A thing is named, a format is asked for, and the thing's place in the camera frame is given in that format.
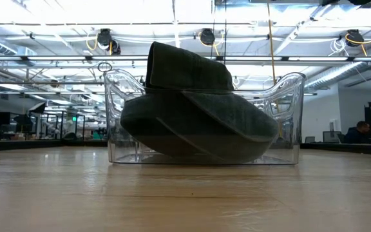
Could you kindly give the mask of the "grey green bucket hat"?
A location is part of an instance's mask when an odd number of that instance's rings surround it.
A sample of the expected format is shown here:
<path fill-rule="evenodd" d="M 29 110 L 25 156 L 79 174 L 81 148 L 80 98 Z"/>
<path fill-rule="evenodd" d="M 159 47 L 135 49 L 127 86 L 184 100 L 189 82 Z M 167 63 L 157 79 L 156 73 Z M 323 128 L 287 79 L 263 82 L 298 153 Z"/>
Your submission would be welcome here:
<path fill-rule="evenodd" d="M 146 88 L 234 90 L 224 64 L 164 43 L 151 44 L 147 58 Z"/>

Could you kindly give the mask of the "clear plastic bin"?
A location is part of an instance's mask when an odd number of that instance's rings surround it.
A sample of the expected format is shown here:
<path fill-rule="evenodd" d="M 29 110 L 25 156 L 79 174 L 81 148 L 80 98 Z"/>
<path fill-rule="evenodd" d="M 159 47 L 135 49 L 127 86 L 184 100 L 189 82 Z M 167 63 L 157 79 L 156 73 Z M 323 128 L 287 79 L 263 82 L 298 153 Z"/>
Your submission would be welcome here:
<path fill-rule="evenodd" d="M 154 95 L 158 101 L 159 118 L 200 117 L 207 115 L 188 100 L 184 92 L 209 94 L 237 94 L 272 117 L 278 123 L 278 135 L 268 150 L 257 159 L 242 164 L 296 164 L 301 142 L 304 75 L 289 73 L 275 86 L 260 91 L 222 91 L 192 89 L 146 88 L 134 76 L 123 70 L 105 74 L 106 119 L 109 161 L 116 164 L 204 164 L 240 165 L 192 162 L 180 157 L 164 155 L 134 139 L 121 125 L 120 117 L 126 101 L 143 95 Z"/>

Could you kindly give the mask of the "person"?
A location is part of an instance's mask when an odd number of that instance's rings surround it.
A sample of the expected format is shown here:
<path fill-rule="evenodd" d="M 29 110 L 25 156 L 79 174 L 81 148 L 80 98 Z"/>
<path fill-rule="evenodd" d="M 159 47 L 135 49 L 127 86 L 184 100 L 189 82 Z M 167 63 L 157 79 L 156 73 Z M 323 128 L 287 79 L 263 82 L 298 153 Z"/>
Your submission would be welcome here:
<path fill-rule="evenodd" d="M 370 131 L 370 125 L 365 121 L 359 121 L 356 127 L 350 128 L 345 135 L 346 144 L 369 144 L 367 133 Z"/>

